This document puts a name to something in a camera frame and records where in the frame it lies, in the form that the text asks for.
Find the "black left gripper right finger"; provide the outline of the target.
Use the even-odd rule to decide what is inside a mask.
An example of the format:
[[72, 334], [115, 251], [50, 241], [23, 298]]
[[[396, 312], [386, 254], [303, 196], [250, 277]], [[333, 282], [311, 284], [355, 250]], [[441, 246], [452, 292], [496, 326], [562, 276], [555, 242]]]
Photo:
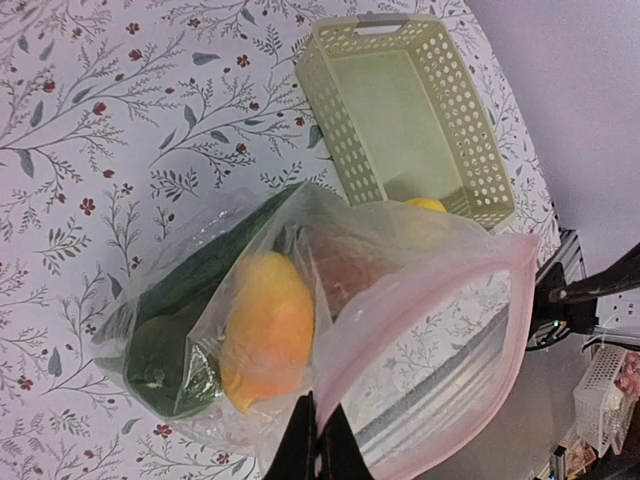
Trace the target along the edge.
[[325, 480], [373, 480], [341, 405], [322, 431], [322, 478]]

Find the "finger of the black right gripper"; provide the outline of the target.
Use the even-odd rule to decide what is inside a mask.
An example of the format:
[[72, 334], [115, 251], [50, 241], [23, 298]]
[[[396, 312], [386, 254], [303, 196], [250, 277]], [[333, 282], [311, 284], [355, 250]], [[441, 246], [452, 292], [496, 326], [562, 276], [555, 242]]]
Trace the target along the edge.
[[549, 293], [552, 303], [576, 304], [639, 287], [640, 245], [636, 244], [607, 269]]

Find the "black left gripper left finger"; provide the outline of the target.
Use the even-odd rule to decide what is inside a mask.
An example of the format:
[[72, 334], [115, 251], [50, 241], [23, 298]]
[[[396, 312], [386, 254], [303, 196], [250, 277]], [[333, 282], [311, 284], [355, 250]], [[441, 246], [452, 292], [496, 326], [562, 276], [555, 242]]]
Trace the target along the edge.
[[298, 398], [264, 480], [313, 480], [317, 457], [316, 409], [312, 392]]

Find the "orange yellow toy mango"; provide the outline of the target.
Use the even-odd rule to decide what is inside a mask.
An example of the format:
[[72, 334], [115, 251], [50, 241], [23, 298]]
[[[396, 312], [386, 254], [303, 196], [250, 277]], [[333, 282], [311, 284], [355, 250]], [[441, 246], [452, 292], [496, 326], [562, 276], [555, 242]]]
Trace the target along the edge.
[[235, 280], [219, 370], [227, 398], [245, 413], [257, 400], [300, 386], [311, 355], [314, 303], [294, 264], [277, 252], [242, 259]]

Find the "green yellow toy avocado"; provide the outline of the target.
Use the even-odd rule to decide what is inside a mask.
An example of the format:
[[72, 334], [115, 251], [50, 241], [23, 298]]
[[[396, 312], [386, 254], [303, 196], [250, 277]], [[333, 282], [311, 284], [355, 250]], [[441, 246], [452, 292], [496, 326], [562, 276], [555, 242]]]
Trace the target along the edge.
[[222, 393], [217, 361], [189, 339], [203, 310], [202, 303], [192, 303], [148, 320], [133, 333], [126, 382], [160, 417], [193, 416]]

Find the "clear pink zip top bag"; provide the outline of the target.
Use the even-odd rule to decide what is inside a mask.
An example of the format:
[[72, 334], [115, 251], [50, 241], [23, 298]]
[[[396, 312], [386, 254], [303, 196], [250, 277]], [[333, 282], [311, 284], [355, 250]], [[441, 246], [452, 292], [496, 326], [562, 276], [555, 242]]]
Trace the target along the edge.
[[[468, 288], [477, 288], [480, 298], [495, 299], [491, 287], [497, 280], [508, 279], [507, 291], [501, 295], [509, 306], [507, 330], [500, 362], [486, 390], [456, 422], [408, 449], [385, 455], [374, 466], [365, 462], [361, 452], [374, 479], [414, 478], [470, 443], [493, 420], [512, 390], [528, 340], [540, 241], [531, 234], [494, 234], [474, 220], [397, 201], [351, 206], [315, 184], [298, 184], [296, 192], [235, 261], [189, 339], [216, 360], [219, 369], [237, 295], [237, 265], [251, 255], [280, 253], [294, 264], [314, 303], [311, 355], [300, 386], [285, 395], [257, 400], [242, 413], [224, 393], [219, 370], [222, 393], [212, 404], [190, 417], [161, 418], [205, 444], [253, 454], [266, 474], [298, 398], [312, 392], [318, 436], [315, 479], [323, 479], [324, 426], [338, 405], [349, 421], [348, 403], [371, 368], [384, 363], [393, 345], [412, 328], [461, 299]], [[114, 310], [93, 336], [93, 354], [97, 366], [122, 383], [145, 407], [125, 378], [129, 343], [142, 325], [137, 322], [141, 295], [271, 196], [260, 198], [244, 190], [212, 195], [200, 212], [152, 249], [132, 285], [117, 294]], [[396, 269], [356, 294], [333, 321], [312, 257], [311, 240], [336, 236], [369, 242]]]

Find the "brown toy potato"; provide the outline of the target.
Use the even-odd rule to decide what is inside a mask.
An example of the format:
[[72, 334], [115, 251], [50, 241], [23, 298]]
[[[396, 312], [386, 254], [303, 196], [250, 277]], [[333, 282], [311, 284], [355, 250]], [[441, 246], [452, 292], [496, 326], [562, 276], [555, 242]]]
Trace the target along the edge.
[[333, 321], [356, 294], [396, 269], [377, 247], [350, 236], [316, 237], [311, 252]]

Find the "green toy cucumber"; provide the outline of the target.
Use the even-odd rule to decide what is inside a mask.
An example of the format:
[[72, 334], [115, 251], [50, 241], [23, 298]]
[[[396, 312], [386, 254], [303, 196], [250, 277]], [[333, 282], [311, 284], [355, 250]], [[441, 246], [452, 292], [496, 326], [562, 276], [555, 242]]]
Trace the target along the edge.
[[271, 196], [230, 231], [216, 236], [141, 295], [137, 322], [178, 313], [185, 307], [199, 318], [212, 295], [251, 240], [300, 187], [294, 184]]

